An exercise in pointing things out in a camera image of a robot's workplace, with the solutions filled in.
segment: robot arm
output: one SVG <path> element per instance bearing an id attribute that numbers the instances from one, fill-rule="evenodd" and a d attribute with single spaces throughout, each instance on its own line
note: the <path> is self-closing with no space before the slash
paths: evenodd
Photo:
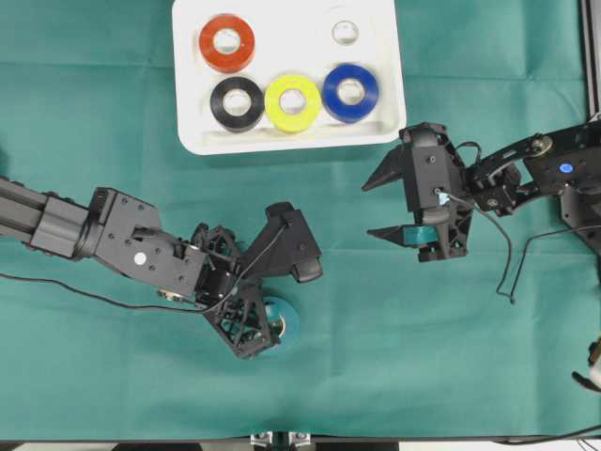
<path id="1" fill-rule="evenodd" d="M 536 134 L 466 167 L 446 128 L 422 124 L 401 132 L 404 144 L 392 150 L 363 189 L 403 179 L 414 225 L 368 233 L 417 248 L 420 261 L 467 254 L 471 210 L 450 201 L 458 197 L 499 216 L 545 196 L 561 199 L 562 219 L 571 228 L 601 225 L 601 122 Z M 532 181 L 522 183 L 523 162 Z M 578 232 L 598 255 L 601 235 Z"/>
<path id="2" fill-rule="evenodd" d="M 321 252 L 302 213 L 289 203 L 267 208 L 268 223 L 242 252 L 234 234 L 201 224 L 189 241 L 164 232 L 155 207 L 98 188 L 88 208 L 0 179 L 0 235 L 70 260 L 94 258 L 114 272 L 156 287 L 172 301 L 192 298 L 239 358 L 279 343 L 267 323 L 263 277 L 322 275 Z"/>

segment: green fabric surface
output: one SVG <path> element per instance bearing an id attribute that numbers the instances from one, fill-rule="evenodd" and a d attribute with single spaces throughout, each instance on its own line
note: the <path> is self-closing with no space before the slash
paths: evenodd
<path id="1" fill-rule="evenodd" d="M 250 241 L 263 209 L 291 200 L 325 275 L 266 286 L 298 310 L 300 340 L 238 361 L 203 319 L 0 281 L 0 439 L 527 435 L 600 422 L 599 397 L 570 378 L 586 371 L 600 313 L 578 239 L 534 245 L 510 306 L 494 294 L 504 242 L 482 218 L 469 256 L 440 263 L 365 234 L 412 223 L 399 184 L 360 190 L 392 145 L 192 155 L 177 139 L 171 4 L 0 0 L 2 172 L 83 205 L 115 187 L 183 237 L 205 221 Z M 576 0 L 396 5 L 410 123 L 444 123 L 489 153 L 586 119 Z M 550 199 L 502 222 L 517 247 L 561 226 Z M 0 272 L 155 302 L 95 261 L 0 246 Z"/>

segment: yellow tape roll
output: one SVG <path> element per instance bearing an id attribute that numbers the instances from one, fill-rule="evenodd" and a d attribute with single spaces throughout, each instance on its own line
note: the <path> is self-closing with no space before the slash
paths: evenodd
<path id="1" fill-rule="evenodd" d="M 297 89 L 305 99 L 302 111 L 287 114 L 280 105 L 282 95 Z M 315 83 L 302 75 L 284 75 L 275 80 L 265 93 L 265 112 L 271 123 L 282 132 L 298 133 L 307 130 L 316 121 L 321 111 L 321 95 Z"/>

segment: cable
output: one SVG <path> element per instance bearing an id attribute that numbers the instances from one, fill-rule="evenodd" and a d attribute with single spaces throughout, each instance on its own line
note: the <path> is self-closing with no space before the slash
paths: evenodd
<path id="1" fill-rule="evenodd" d="M 204 310 L 202 310 L 202 313 L 208 313 L 208 312 L 212 312 L 213 310 L 217 310 L 218 308 L 220 308 L 224 303 L 227 302 L 227 300 L 232 296 L 232 294 L 234 294 L 234 291 L 236 290 L 236 288 L 238 287 L 238 284 L 240 283 L 240 280 L 242 280 L 242 278 L 244 278 L 244 276 L 248 273 L 248 271 L 250 271 L 253 266 L 275 245 L 275 243 L 280 239 L 280 237 L 282 236 L 282 234 L 284 233 L 285 230 L 285 225 L 282 225 L 280 227 L 280 229 L 278 230 L 278 233 L 275 234 L 275 237 L 273 237 L 273 239 L 270 241 L 270 243 L 265 247 L 265 249 L 263 249 L 258 256 L 256 256 L 253 261 L 251 261 L 249 263 L 249 265 L 246 267 L 246 269 L 244 271 L 242 271 L 240 273 L 240 275 L 238 276 L 238 278 L 236 279 L 236 282 L 234 282 L 234 285 L 230 288 L 230 290 L 227 292 L 227 294 L 223 297 L 223 299 L 221 299 L 218 303 L 216 303 L 215 305 L 206 308 Z"/>
<path id="2" fill-rule="evenodd" d="M 8 280 L 15 280 L 18 282 L 28 282 L 28 283 L 33 283 L 33 284 L 58 285 L 59 287 L 62 287 L 64 289 L 66 289 L 67 291 L 71 291 L 75 294 L 79 294 L 80 296 L 84 296 L 84 297 L 90 298 L 90 299 L 95 299 L 97 301 L 102 301 L 102 302 L 108 303 L 112 306 L 121 307 L 121 308 L 125 308 L 128 310 L 145 310 L 145 311 L 161 310 L 164 312 L 204 315 L 205 313 L 215 310 L 219 306 L 223 305 L 223 303 L 225 303 L 230 298 L 230 296 L 234 293 L 234 290 L 238 286 L 240 280 L 242 280 L 242 278 L 248 273 L 248 271 L 250 271 L 253 268 L 253 266 L 259 261 L 259 259 L 261 259 L 261 257 L 263 257 L 268 252 L 268 250 L 271 247 L 273 247 L 273 245 L 275 245 L 275 243 L 279 240 L 282 233 L 284 233 L 284 230 L 285 230 L 285 225 L 283 225 L 280 228 L 280 230 L 278 230 L 278 233 L 275 235 L 273 240 L 270 241 L 270 243 L 267 245 L 267 247 L 265 249 L 263 249 L 259 253 L 259 255 L 256 256 L 255 259 L 253 259 L 253 261 L 251 261 L 251 263 L 246 267 L 246 269 L 243 272 L 240 273 L 240 275 L 238 276 L 238 279 L 236 279 L 236 282 L 234 283 L 232 288 L 229 290 L 227 295 L 225 295 L 225 297 L 222 300 L 220 300 L 218 303 L 216 303 L 212 307 L 205 308 L 203 310 L 191 310 L 191 309 L 187 309 L 187 308 L 168 307 L 168 306 L 164 306 L 164 305 L 131 305 L 128 303 L 120 303 L 119 301 L 114 301 L 112 299 L 106 298 L 104 296 L 100 296 L 98 294 L 90 293 L 88 291 L 83 291 L 82 289 L 71 287 L 70 285 L 67 285 L 64 282 L 61 282 L 59 280 L 54 280 L 54 279 L 40 279 L 40 278 L 36 278 L 36 277 L 20 277 L 17 275 L 4 274 L 2 272 L 0 272 L 0 278 L 4 278 L 4 279 L 8 279 Z M 183 300 L 183 302 L 195 305 L 195 303 L 193 303 L 192 301 Z"/>
<path id="3" fill-rule="evenodd" d="M 582 441 L 589 447 L 591 448 L 593 451 L 599 451 L 597 448 L 595 448 L 594 446 L 592 446 L 590 443 L 588 443 L 586 440 L 582 439 Z"/>
<path id="4" fill-rule="evenodd" d="M 520 446 L 520 445 L 526 445 L 526 444 L 539 444 L 539 443 L 555 442 L 555 441 L 563 440 L 563 439 L 573 439 L 575 437 L 579 437 L 583 434 L 588 434 L 589 432 L 594 432 L 599 429 L 601 429 L 601 425 L 591 426 L 590 428 L 585 428 L 585 429 L 581 429 L 581 430 L 575 430 L 574 432 L 569 432 L 569 433 L 563 434 L 563 435 L 554 435 L 551 437 L 546 437 L 544 439 L 524 440 L 521 442 L 506 441 L 506 442 L 496 442 L 496 443 L 508 444 L 508 445 L 512 445 L 512 446 Z"/>
<path id="5" fill-rule="evenodd" d="M 461 148 L 476 148 L 476 164 L 480 164 L 480 161 L 482 160 L 482 147 L 478 143 L 475 141 L 466 141 L 457 146 L 455 150 L 460 150 Z"/>
<path id="6" fill-rule="evenodd" d="M 509 268 L 511 267 L 511 259 L 512 259 L 512 254 L 513 254 L 513 244 L 511 242 L 511 238 L 509 237 L 509 234 L 505 231 L 505 229 L 502 227 L 502 225 L 499 223 L 499 221 L 497 221 L 495 218 L 493 218 L 491 215 L 489 215 L 485 211 L 480 210 L 480 208 L 478 208 L 476 205 L 472 205 L 470 202 L 466 202 L 465 200 L 460 199 L 459 197 L 456 197 L 452 194 L 448 194 L 448 193 L 441 193 L 441 194 L 446 194 L 449 196 L 450 199 L 452 199 L 453 201 L 455 201 L 456 203 L 458 203 L 460 205 L 463 205 L 466 209 L 477 211 L 478 213 L 483 215 L 488 221 L 490 221 L 500 231 L 502 236 L 505 238 L 505 240 L 507 241 L 507 260 L 505 261 L 505 268 L 503 269 L 503 274 L 502 274 L 501 280 L 500 280 L 499 284 L 497 285 L 496 293 L 499 296 L 509 298 L 509 301 L 511 303 L 516 303 L 513 293 L 507 293 L 505 291 L 501 291 L 502 286 L 505 284 L 505 281 L 507 280 L 507 274 L 509 273 Z"/>
<path id="7" fill-rule="evenodd" d="M 162 310 L 167 312 L 177 312 L 177 313 L 191 313 L 191 314 L 201 314 L 202 310 L 189 310 L 186 308 L 175 308 L 175 307 L 167 307 L 163 305 L 130 305 L 128 303 L 120 303 L 118 301 L 113 301 L 112 299 L 105 298 L 104 296 L 99 296 L 98 294 L 89 293 L 87 291 L 83 291 L 82 289 L 74 288 L 67 285 L 64 282 L 53 279 L 38 279 L 35 277 L 18 277 L 16 275 L 4 274 L 0 272 L 0 277 L 9 280 L 16 280 L 19 282 L 29 282 L 33 284 L 51 284 L 58 285 L 68 291 L 71 291 L 75 294 L 79 294 L 80 296 L 85 296 L 86 298 L 96 299 L 97 301 L 103 301 L 104 303 L 109 303 L 115 307 L 127 308 L 128 310 Z"/>
<path id="8" fill-rule="evenodd" d="M 533 241 L 552 237 L 555 235 L 562 235 L 563 233 L 583 232 L 585 230 L 592 230 L 595 228 L 601 228 L 601 225 L 586 225 L 583 227 L 565 228 L 563 230 L 556 230 L 554 232 L 542 233 L 540 235 L 534 235 L 533 237 L 528 238 L 528 240 L 526 241 L 526 245 L 524 246 L 524 250 L 522 251 L 522 257 L 519 260 L 519 266 L 517 267 L 517 274 L 516 274 L 516 278 L 514 279 L 514 284 L 511 287 L 511 293 L 510 293 L 511 297 L 513 298 L 514 294 L 516 292 L 517 283 L 519 282 L 519 278 L 522 274 L 522 268 L 524 267 L 524 262 L 526 261 L 526 256 L 528 255 L 528 248 L 530 247 L 530 245 L 532 244 Z"/>

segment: blue light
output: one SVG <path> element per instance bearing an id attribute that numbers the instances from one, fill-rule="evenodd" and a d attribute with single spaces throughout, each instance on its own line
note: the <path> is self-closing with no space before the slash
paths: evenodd
<path id="1" fill-rule="evenodd" d="M 572 174 L 574 171 L 574 166 L 570 163 L 564 163 L 560 166 L 560 171 L 564 174 Z"/>

